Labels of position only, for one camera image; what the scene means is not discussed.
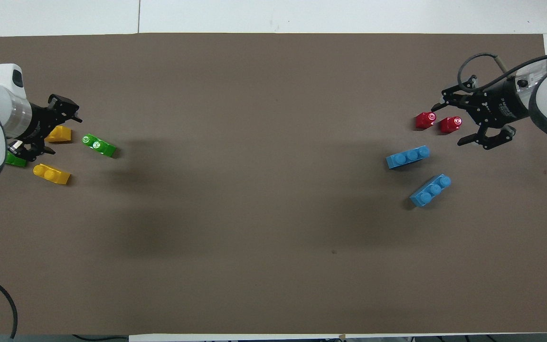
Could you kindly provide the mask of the yellow two-stud toy block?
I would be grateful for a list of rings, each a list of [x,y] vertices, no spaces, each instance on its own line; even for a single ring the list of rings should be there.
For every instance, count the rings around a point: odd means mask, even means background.
[[[67,143],[72,141],[72,129],[58,125],[48,134],[44,141],[48,143]]]
[[[33,175],[59,185],[67,185],[70,178],[70,173],[46,164],[35,165],[33,167]]]

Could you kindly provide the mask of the red single-stud toy block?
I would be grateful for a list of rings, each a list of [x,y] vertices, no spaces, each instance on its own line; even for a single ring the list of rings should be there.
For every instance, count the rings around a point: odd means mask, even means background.
[[[450,134],[462,127],[462,118],[458,116],[446,117],[439,122],[439,130],[443,134]]]
[[[428,129],[435,124],[436,120],[436,113],[432,111],[422,112],[415,117],[415,128],[417,130]]]

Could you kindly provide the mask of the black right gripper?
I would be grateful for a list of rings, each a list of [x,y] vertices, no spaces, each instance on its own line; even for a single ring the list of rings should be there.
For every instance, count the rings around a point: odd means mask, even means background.
[[[458,146],[475,143],[485,150],[512,141],[515,128],[507,125],[528,116],[528,109],[517,92],[514,78],[504,79],[491,87],[473,93],[460,89],[458,84],[441,91],[441,98],[432,106],[438,111],[447,106],[460,108],[468,112],[473,121],[480,126],[474,134],[461,138]],[[503,126],[495,136],[487,136],[488,127]]]

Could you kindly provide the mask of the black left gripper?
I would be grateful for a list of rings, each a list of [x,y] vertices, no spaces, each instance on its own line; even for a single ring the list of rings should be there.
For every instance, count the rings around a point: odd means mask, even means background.
[[[31,105],[32,117],[24,131],[24,141],[15,139],[9,143],[9,152],[27,162],[36,161],[44,154],[55,154],[55,150],[46,146],[44,139],[52,132],[58,123],[76,121],[82,123],[79,117],[80,106],[67,97],[52,94],[48,98],[48,107]]]

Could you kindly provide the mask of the blue three-stud toy block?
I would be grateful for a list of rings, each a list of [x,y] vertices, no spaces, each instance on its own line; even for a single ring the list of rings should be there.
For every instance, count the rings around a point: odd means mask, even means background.
[[[429,147],[423,145],[400,153],[391,154],[386,157],[386,163],[389,169],[396,169],[429,158],[430,154]]]
[[[415,190],[409,199],[416,207],[424,207],[431,203],[434,197],[440,195],[444,189],[448,188],[451,183],[452,180],[447,175],[437,175]]]

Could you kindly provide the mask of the green two-stud toy block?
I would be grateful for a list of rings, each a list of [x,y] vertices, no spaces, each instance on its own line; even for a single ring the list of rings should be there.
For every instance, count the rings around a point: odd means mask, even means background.
[[[94,136],[93,134],[85,134],[82,138],[82,143],[90,149],[111,158],[117,150],[115,145],[97,138],[97,136]]]
[[[16,167],[24,168],[26,167],[28,162],[20,157],[15,156],[11,152],[6,151],[5,163],[8,165],[14,165]]]

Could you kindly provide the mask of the brown table mat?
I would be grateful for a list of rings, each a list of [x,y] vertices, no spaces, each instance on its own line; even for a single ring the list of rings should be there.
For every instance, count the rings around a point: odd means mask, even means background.
[[[0,37],[73,142],[4,167],[0,284],[18,335],[547,332],[547,135],[414,129],[469,56],[541,35]],[[93,134],[117,147],[104,156]],[[389,169],[419,146],[429,158]],[[432,177],[450,186],[424,207]]]

